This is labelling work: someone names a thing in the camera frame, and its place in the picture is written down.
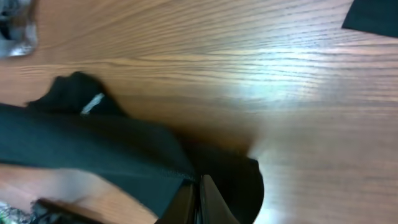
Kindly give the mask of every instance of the wood grain surface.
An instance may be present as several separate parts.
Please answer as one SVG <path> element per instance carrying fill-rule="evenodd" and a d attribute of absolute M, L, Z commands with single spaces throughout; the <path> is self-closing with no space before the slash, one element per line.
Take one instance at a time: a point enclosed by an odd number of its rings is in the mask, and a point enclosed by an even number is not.
<path fill-rule="evenodd" d="M 395 224 L 398 39 L 341 29 L 351 3 L 40 0 L 0 101 L 83 70 L 131 116 L 259 158 L 258 223 Z"/>

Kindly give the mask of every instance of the dark fabric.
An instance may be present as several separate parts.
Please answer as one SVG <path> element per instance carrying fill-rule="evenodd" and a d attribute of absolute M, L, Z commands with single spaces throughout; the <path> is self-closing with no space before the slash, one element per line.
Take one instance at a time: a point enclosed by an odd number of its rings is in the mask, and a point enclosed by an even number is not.
<path fill-rule="evenodd" d="M 97 94 L 104 97 L 81 110 Z M 87 170 L 161 217 L 182 182 L 210 174 L 233 215 L 252 223 L 264 196 L 257 161 L 181 142 L 166 128 L 128 118 L 102 84 L 84 73 L 58 77 L 27 108 L 0 105 L 0 162 Z"/>
<path fill-rule="evenodd" d="M 398 1 L 355 0 L 343 28 L 398 37 Z"/>

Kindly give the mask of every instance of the dark cloth corner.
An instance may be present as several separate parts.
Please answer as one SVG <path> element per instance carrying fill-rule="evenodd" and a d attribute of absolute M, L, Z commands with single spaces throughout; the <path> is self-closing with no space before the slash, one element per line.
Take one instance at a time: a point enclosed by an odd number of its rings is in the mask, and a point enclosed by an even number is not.
<path fill-rule="evenodd" d="M 398 1 L 355 0 L 343 28 L 398 37 Z"/>
<path fill-rule="evenodd" d="M 97 79 L 81 72 L 56 78 L 27 108 L 0 105 L 0 123 L 0 162 L 92 172 L 158 217 L 183 182 L 205 174 L 240 223 L 253 223 L 262 205 L 257 161 L 181 142 L 161 125 L 128 118 Z"/>

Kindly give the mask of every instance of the folded black cloth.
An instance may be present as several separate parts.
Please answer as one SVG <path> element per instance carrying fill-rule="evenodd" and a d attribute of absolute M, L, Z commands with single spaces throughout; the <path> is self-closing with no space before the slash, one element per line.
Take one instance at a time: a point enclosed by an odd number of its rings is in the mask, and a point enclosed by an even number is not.
<path fill-rule="evenodd" d="M 112 182 L 162 217 L 183 182 L 209 174 L 240 223 L 252 223 L 264 188 L 257 161 L 181 143 L 167 128 L 127 117 L 93 77 L 55 79 L 27 108 L 0 105 L 0 162 L 81 169 Z"/>
<path fill-rule="evenodd" d="M 355 0 L 343 28 L 398 37 L 398 1 Z"/>

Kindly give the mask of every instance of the transparent plastic object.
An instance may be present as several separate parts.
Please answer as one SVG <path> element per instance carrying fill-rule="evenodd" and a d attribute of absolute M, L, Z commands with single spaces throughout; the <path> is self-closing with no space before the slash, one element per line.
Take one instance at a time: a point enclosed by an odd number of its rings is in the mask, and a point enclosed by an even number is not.
<path fill-rule="evenodd" d="M 0 0 L 0 58 L 31 54 L 37 46 L 35 0 Z"/>

